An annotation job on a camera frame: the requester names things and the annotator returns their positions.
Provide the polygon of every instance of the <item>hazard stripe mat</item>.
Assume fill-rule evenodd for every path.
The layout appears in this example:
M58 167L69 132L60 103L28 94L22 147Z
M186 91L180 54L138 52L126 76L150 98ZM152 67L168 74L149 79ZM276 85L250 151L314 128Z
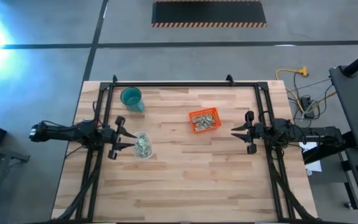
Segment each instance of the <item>hazard stripe mat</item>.
M267 27L259 0L161 0L152 27Z

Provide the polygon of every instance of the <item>yellow extension cord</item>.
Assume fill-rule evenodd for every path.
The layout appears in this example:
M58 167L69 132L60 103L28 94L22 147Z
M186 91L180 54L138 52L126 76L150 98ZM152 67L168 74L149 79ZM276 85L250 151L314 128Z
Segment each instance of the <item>yellow extension cord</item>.
M303 67L302 69L299 69L299 70L293 70L293 69L282 68L282 69L279 69L279 70L276 71L276 80L279 80L278 74L279 74L280 72L295 72L295 73L299 73L300 75L303 75L304 77L307 77L307 76L308 76L306 67ZM336 91L333 92L333 93L328 94L328 95L325 96L323 99L317 101L316 105L314 105L314 106L312 107L312 109L310 109L310 110L308 110L308 111L304 111L304 109L302 108L301 103L300 103L298 97L297 97L289 88L285 87L285 89L286 89L289 93L291 93L291 94L293 95L293 97L295 98L296 103L298 104L298 107L299 107L300 111L301 111L303 114L305 114L305 113L310 113L310 112L314 111L314 109L316 109L316 107L317 107L322 101L324 101L325 99L328 99L329 97L331 97L331 96L333 96L333 95L336 94Z

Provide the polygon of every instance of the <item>wooden table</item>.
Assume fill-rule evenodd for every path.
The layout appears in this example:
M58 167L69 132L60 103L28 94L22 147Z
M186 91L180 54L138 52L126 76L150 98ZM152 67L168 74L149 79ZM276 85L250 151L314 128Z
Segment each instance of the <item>wooden table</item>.
M98 97L99 84L84 83L76 123L93 119L92 103ZM284 83L268 81L268 85L275 117L291 119ZM94 222L277 220L263 142L256 141L257 153L248 155L244 142L231 136L233 127L244 124L247 111L257 114L253 88L143 87L139 89L144 113L126 110L119 99L123 89L114 88L109 123L115 129L114 120L121 115L126 118L128 132L147 132L153 156L139 162L133 149L127 148L114 161L107 158L111 146L106 146ZM188 113L210 107L218 108L222 126L193 133ZM68 153L78 146L70 143ZM85 157L82 149L65 160L52 218L59 216L78 193ZM292 192L316 216L299 148L285 149L284 159ZM282 193L280 198L287 214Z

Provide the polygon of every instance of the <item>orange plastic container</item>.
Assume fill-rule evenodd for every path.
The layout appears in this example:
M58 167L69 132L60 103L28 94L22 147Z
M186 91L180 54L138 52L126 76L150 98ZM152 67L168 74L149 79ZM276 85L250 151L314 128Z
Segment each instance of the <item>orange plastic container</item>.
M208 115L208 114L212 115L213 119L215 120L215 123L211 123L210 128L206 128L204 130L196 131L196 123L192 122L193 118L198 117L198 116L205 116L205 115ZM208 108L208 109L204 109L204 110L191 112L191 113L189 113L189 118L190 118L191 128L193 129L193 131L195 133L200 133L200 132L203 132L203 131L216 129L216 128L218 128L218 127L220 127L222 125L221 120L219 119L218 110L216 108Z

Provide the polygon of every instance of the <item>teal cup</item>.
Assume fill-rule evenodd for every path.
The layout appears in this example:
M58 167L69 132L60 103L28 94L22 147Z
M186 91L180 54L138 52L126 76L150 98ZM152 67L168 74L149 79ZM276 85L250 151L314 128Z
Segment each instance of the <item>teal cup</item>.
M129 87L122 91L121 102L125 104L129 111L144 111L142 92L138 88Z

